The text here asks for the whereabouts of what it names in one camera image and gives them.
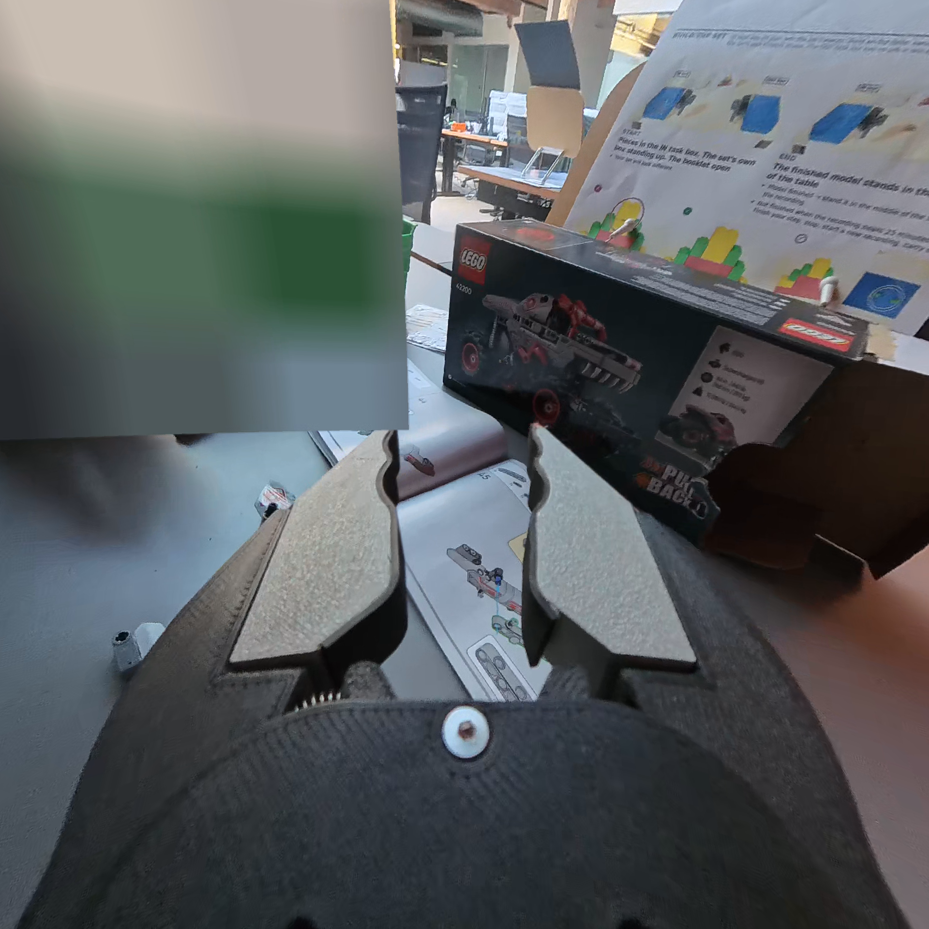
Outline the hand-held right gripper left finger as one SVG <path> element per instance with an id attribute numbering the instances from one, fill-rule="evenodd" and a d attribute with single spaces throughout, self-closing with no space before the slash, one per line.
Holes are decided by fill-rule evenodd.
<path id="1" fill-rule="evenodd" d="M 229 662 L 346 670 L 384 662 L 407 632 L 399 441 L 377 430 L 285 513 Z"/>

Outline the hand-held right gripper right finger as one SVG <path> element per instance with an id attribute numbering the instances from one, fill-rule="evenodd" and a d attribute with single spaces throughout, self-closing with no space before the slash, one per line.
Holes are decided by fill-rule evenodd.
<path id="1" fill-rule="evenodd" d="M 531 666 L 693 670 L 636 510 L 546 427 L 528 432 L 522 634 Z"/>

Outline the instruction booklet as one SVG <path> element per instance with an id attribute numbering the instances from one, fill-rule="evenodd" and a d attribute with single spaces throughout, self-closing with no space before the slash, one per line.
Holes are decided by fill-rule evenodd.
<path id="1" fill-rule="evenodd" d="M 522 623 L 526 465 L 505 429 L 407 362 L 398 517 L 414 613 L 468 695 L 531 702 L 551 667 L 527 658 Z"/>

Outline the black toy truck set box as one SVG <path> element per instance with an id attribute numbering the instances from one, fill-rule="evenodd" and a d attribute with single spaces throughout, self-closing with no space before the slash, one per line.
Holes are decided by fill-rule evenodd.
<path id="1" fill-rule="evenodd" d="M 547 428 L 695 544 L 709 478 L 783 447 L 868 324 L 532 219 L 458 225 L 444 383 L 526 434 Z"/>

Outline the small white connector brick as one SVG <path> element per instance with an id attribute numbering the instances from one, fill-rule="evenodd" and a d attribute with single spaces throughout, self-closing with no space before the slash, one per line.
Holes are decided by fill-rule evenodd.
<path id="1" fill-rule="evenodd" d="M 117 673 L 130 675 L 149 654 L 165 632 L 160 622 L 142 622 L 134 630 L 123 630 L 112 637 L 111 648 Z"/>

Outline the pale wooden desk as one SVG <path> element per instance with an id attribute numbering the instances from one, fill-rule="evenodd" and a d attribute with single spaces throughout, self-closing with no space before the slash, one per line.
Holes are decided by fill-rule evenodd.
<path id="1" fill-rule="evenodd" d="M 477 182 L 477 199 L 500 219 L 530 218 L 545 222 L 567 172 L 462 165 L 458 173 Z"/>

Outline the round wooden board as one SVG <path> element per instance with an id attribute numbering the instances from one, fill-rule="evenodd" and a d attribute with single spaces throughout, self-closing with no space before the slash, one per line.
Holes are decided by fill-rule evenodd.
<path id="1" fill-rule="evenodd" d="M 634 67 L 610 91 L 610 95 L 600 107 L 597 118 L 584 137 L 578 155 L 572 161 L 571 168 L 560 192 L 554 198 L 552 207 L 545 219 L 546 224 L 558 227 L 565 225 L 584 182 L 601 149 L 606 144 L 619 118 L 621 109 L 643 69 L 644 62 Z"/>

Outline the white task instruction poster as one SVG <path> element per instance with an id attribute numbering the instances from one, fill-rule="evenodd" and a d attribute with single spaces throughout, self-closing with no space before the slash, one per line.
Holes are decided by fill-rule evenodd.
<path id="1" fill-rule="evenodd" d="M 916 335 L 928 3 L 682 2 L 564 226 Z"/>

